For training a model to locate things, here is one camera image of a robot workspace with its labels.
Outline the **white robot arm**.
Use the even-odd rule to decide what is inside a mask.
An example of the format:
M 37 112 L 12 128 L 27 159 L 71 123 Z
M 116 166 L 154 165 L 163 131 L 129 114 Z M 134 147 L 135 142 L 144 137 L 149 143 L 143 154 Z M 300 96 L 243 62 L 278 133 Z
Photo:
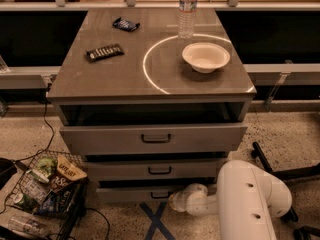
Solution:
M 193 183 L 173 193 L 169 204 L 193 216 L 216 215 L 221 240 L 277 240 L 272 219 L 290 210 L 292 195 L 277 177 L 249 162 L 231 160 L 219 171 L 215 194 Z

